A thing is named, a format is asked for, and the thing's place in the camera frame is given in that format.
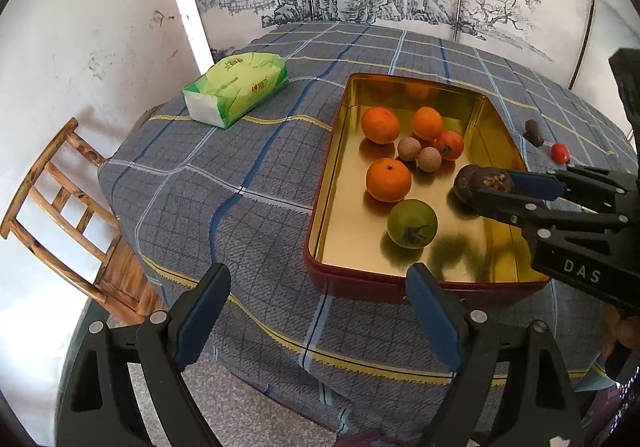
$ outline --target human hand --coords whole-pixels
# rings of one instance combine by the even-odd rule
[[[602,354],[609,357],[618,341],[630,350],[640,353],[640,316],[623,319],[612,305],[605,304],[602,309],[605,330],[602,340]]]

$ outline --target table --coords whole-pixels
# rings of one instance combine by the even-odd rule
[[[238,52],[287,58],[290,85],[228,130],[189,119],[182,96],[161,108],[98,172],[146,275],[169,306],[212,262],[231,296],[203,355],[265,395],[338,434],[380,429],[409,439],[450,382],[408,305],[358,302],[312,287],[302,247],[348,75],[382,72],[482,91],[527,167],[552,167],[522,138],[536,118],[574,163],[637,170],[622,132],[570,91],[514,62],[430,36],[354,23],[294,23]],[[600,303],[561,283],[508,308],[502,322],[552,327],[574,380],[600,348]],[[491,424],[499,370],[479,429]]]

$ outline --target green tomato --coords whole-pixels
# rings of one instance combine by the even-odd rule
[[[386,219],[391,240],[405,249],[421,249],[433,241],[438,232],[438,217],[420,200],[403,200],[391,209]]]

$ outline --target tablecloth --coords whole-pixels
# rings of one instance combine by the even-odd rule
[[[332,119],[354,72],[461,85],[494,103],[527,167],[553,164],[522,138],[536,119],[575,164],[637,170],[622,132],[571,91],[480,50],[378,26],[294,23],[238,52],[286,58],[290,85],[228,130],[189,119],[182,96],[159,110],[100,168],[100,185],[146,275],[171,305],[212,262],[232,273],[231,296],[203,355],[338,434],[379,429],[415,437],[436,413],[451,373],[408,305],[318,293],[302,258]],[[600,346],[600,304],[555,281],[498,321],[551,326],[574,379]],[[500,366],[482,413],[488,429],[505,379]]]

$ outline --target metal rivet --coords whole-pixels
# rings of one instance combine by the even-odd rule
[[[487,320],[486,313],[482,310],[471,310],[470,317],[473,322],[483,323]]]
[[[104,328],[104,324],[102,321],[94,321],[91,324],[89,324],[89,333],[100,333],[102,331],[102,329]]]
[[[543,321],[535,321],[533,323],[533,329],[538,333],[545,333],[546,331],[548,331],[549,326],[547,326]]]
[[[166,321],[166,312],[163,312],[162,310],[153,312],[151,314],[151,317],[149,317],[149,321],[151,321],[152,324],[163,323],[164,321]]]

